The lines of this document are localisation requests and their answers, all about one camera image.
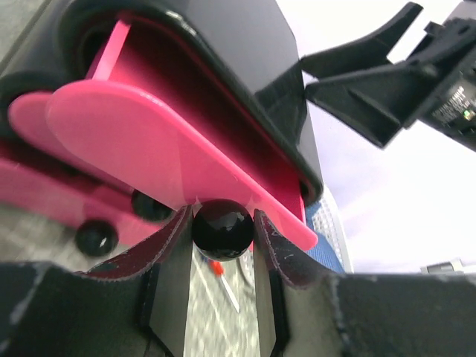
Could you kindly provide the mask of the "pink drawer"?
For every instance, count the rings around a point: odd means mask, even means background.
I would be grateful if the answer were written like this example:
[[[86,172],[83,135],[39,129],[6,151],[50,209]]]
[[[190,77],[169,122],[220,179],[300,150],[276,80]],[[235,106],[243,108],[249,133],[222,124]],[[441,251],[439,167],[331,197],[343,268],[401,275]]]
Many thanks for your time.
[[[148,222],[158,224],[169,219],[173,210],[128,184],[84,162],[68,152],[46,122],[46,106],[52,93],[35,91],[17,97],[8,107],[7,119],[13,131],[26,143],[60,161],[68,173],[94,180],[107,192],[106,201],[116,200],[118,207]]]
[[[231,93],[162,29],[119,21],[46,123],[74,157],[172,209],[228,199],[306,251],[300,175]]]
[[[1,201],[75,229],[76,246],[90,257],[161,228],[134,214],[130,194],[14,141],[1,141]]]

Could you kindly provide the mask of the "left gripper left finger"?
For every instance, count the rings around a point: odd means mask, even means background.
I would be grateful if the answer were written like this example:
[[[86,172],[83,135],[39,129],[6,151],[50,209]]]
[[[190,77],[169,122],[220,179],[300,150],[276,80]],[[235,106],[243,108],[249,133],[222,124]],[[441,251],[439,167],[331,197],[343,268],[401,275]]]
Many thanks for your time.
[[[191,208],[87,272],[1,265],[3,356],[182,356]]]

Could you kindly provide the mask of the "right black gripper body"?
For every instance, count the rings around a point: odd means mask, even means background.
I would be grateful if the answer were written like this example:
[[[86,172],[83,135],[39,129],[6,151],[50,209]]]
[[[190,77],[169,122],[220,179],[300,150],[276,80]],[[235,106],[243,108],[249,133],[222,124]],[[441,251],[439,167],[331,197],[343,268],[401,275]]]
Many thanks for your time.
[[[409,56],[432,54],[427,67],[440,77],[411,115],[466,148],[475,150],[475,2],[460,1],[446,20],[429,22]]]

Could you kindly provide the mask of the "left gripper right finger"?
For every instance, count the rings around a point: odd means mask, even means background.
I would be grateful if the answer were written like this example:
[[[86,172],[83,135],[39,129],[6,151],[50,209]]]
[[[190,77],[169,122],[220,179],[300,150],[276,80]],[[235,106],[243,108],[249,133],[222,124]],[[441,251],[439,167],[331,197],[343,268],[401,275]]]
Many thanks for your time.
[[[473,356],[472,274],[338,274],[254,214],[262,356]]]

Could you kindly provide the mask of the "blue screwdriver near basket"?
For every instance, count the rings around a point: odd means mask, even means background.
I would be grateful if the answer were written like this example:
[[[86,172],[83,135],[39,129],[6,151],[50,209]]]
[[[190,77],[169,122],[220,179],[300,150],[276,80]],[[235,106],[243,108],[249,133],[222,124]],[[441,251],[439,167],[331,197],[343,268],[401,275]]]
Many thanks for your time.
[[[219,261],[212,260],[211,258],[205,256],[205,254],[201,250],[199,250],[199,254],[201,259],[208,265],[213,274],[221,282],[226,297],[228,298],[236,313],[240,313],[239,301],[225,277],[225,270],[223,268],[223,265]]]

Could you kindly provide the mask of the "black drawer cabinet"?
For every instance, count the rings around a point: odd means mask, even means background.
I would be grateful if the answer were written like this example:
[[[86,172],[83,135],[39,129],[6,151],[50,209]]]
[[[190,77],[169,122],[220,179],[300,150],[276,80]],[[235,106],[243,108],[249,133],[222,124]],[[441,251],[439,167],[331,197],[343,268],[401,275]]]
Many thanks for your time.
[[[1,109],[80,79],[87,39],[119,19],[171,32],[296,166],[305,203],[321,197],[297,45],[275,1],[44,1],[1,61]]]

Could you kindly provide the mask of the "white perforated basket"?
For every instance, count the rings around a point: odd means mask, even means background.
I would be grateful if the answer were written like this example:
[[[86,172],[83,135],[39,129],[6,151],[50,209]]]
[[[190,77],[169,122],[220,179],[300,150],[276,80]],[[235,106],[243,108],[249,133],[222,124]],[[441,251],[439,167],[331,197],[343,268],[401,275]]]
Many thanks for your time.
[[[353,264],[347,248],[346,234],[341,221],[337,203],[328,187],[324,188],[321,200],[321,208],[315,217],[315,226],[333,247],[345,272],[354,272]]]

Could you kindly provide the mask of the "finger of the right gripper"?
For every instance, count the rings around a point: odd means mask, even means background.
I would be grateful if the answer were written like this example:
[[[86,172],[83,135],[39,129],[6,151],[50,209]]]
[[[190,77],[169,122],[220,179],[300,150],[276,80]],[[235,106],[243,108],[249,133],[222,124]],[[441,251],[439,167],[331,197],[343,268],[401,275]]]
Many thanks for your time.
[[[302,57],[301,70],[315,78],[324,79],[388,64],[388,54],[422,10],[421,5],[410,1],[372,33]]]
[[[438,80],[434,65],[382,65],[311,83],[306,98],[382,148],[416,120]]]

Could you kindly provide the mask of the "pink middle drawer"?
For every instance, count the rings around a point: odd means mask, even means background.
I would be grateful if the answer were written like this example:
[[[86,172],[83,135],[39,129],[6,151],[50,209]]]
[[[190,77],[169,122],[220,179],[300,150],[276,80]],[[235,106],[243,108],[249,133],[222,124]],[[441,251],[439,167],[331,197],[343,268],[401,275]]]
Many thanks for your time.
[[[107,192],[106,201],[116,200],[118,207],[148,222],[158,224],[169,219],[173,210],[128,184],[84,162],[68,152],[46,122],[46,106],[52,93],[35,91],[17,97],[8,107],[7,119],[13,131],[26,143],[60,161],[68,173],[94,180]]]

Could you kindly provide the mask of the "pink top drawer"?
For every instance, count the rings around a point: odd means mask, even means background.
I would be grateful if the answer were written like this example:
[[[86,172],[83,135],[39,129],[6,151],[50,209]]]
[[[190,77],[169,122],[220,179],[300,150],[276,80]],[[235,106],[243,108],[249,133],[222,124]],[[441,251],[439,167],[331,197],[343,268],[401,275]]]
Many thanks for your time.
[[[231,93],[162,29],[119,21],[46,123],[74,157],[172,209],[228,199],[306,251],[300,175]]]

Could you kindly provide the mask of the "pink bottom drawer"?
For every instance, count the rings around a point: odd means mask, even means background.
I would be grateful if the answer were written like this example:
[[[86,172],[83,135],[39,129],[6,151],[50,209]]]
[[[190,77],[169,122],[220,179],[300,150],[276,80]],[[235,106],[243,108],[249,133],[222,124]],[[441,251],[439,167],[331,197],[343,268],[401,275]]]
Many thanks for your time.
[[[134,214],[130,194],[14,141],[1,141],[1,201],[75,229],[76,246],[90,257],[161,228]]]

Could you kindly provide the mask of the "blue checkered cloth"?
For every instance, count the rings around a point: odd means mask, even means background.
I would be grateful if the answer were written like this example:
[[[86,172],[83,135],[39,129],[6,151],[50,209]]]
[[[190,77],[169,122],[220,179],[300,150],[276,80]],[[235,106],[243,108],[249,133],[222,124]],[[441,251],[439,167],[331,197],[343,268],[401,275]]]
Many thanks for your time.
[[[310,205],[306,208],[306,224],[316,233],[318,237],[317,245],[308,250],[306,253],[313,260],[317,261],[326,268],[338,273],[344,273],[344,268],[333,247],[330,245],[327,238],[321,232],[319,232],[315,226],[315,217],[318,215],[320,208],[320,202],[315,202],[313,205]]]

